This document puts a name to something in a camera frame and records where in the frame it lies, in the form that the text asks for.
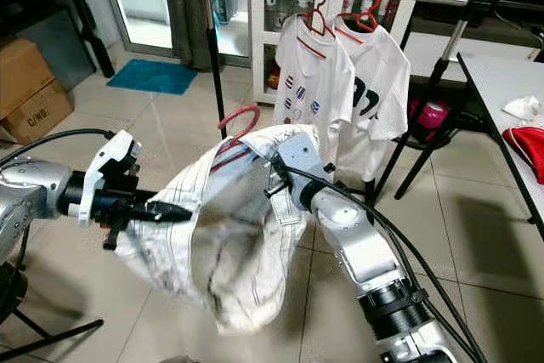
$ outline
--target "white table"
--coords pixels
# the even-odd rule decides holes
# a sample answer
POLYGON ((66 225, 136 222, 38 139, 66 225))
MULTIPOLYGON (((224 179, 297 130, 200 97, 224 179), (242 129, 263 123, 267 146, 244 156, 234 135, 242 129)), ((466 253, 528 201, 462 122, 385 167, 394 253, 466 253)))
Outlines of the white table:
POLYGON ((457 55, 470 88, 487 110, 491 132, 529 207, 532 218, 544 238, 544 185, 536 183, 530 166, 505 142, 502 131, 517 127, 519 119, 502 111, 512 99, 534 95, 544 103, 544 63, 507 60, 487 55, 457 55))

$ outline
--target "clothes hanger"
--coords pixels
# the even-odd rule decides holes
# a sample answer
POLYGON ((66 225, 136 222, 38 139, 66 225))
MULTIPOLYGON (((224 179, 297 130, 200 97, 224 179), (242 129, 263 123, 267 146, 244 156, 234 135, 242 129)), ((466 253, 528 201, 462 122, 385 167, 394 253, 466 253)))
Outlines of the clothes hanger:
MULTIPOLYGON (((235 146, 241 145, 241 142, 239 139, 245 134, 251 132, 251 130, 255 127, 255 125, 257 125, 258 118, 261 116, 261 109, 256 105, 245 105, 245 106, 242 106, 240 109, 234 112, 231 112, 222 121, 219 122, 218 129, 223 129, 227 126, 227 124, 230 121, 235 119, 240 114, 243 114, 244 112, 248 112, 248 111, 253 112, 252 121, 249 123, 249 125, 247 125, 247 127, 242 132, 236 134, 235 136, 232 137, 232 139, 229 142, 221 146, 218 149, 216 156, 222 155, 230 148, 234 148, 235 146)), ((219 170, 221 167, 228 165, 229 163, 234 162, 235 160, 240 159, 241 157, 245 155, 248 155, 250 152, 251 152, 251 149, 249 148, 238 151, 234 155, 226 157, 219 163, 216 163, 215 165, 213 165, 212 168, 210 169, 210 172, 215 172, 216 170, 219 170)))
MULTIPOLYGON (((374 32, 376 30, 376 28, 378 26, 377 20, 374 17, 373 12, 380 7, 381 2, 382 2, 382 0, 374 0, 374 3, 367 10, 363 10, 362 12, 359 12, 359 13, 339 13, 339 14, 337 14, 337 17, 355 17, 355 23, 357 23, 358 27, 360 27, 362 29, 365 29, 368 32, 372 33, 372 32, 374 32), (363 23, 361 21, 361 19, 363 17, 365 17, 365 16, 367 16, 369 18, 369 20, 371 21, 371 26, 368 26, 368 25, 366 25, 365 23, 363 23)), ((335 27, 335 30, 338 31, 339 33, 342 33, 344 36, 346 36, 348 38, 351 38, 352 40, 356 41, 357 43, 360 43, 360 44, 364 43, 359 38, 347 33, 346 31, 342 30, 341 28, 335 27)))
MULTIPOLYGON (((320 7, 323 6, 324 4, 326 3, 326 0, 322 0, 321 2, 319 2, 317 4, 317 6, 310 10, 308 13, 301 13, 301 14, 298 14, 297 16, 301 16, 303 18, 303 21, 304 21, 304 24, 311 30, 311 31, 314 31, 315 33, 319 34, 320 36, 324 36, 325 35, 325 32, 328 31, 329 33, 331 33, 331 35, 333 37, 336 38, 336 35, 334 34, 334 31, 331 30, 331 28, 326 24, 325 22, 325 16, 323 15, 323 13, 321 12, 320 10, 320 7), (321 31, 315 29, 313 26, 312 26, 312 18, 314 17, 314 13, 317 13, 320 17, 321 17, 321 23, 322 23, 322 28, 321 28, 321 31)), ((317 54, 318 56, 320 56, 322 59, 325 59, 326 56, 319 52, 318 50, 316 50, 315 48, 312 48, 310 47, 302 38, 300 38, 299 36, 297 36, 297 40, 304 46, 306 47, 308 50, 310 50, 311 52, 317 54)))

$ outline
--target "blue mat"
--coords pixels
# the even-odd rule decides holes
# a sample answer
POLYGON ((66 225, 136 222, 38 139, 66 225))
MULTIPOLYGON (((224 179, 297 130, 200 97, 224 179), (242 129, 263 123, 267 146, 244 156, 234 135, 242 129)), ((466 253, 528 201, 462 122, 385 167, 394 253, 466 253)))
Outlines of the blue mat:
POLYGON ((138 89, 182 95, 196 76, 196 71, 180 64, 130 60, 108 82, 110 87, 138 89))

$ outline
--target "curtain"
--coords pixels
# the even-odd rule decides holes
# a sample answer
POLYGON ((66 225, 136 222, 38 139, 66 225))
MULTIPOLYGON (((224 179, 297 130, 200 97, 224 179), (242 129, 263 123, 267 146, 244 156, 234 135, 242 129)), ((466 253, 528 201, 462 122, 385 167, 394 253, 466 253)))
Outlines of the curtain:
POLYGON ((204 0, 167 0, 174 54, 195 70, 211 68, 204 0))

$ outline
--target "red cloth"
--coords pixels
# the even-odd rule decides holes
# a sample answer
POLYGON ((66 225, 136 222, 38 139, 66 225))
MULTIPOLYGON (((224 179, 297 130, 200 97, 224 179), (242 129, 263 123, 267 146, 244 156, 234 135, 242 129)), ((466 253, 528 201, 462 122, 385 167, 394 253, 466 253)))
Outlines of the red cloth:
POLYGON ((544 129, 510 128, 502 137, 532 167, 536 181, 544 184, 544 129))

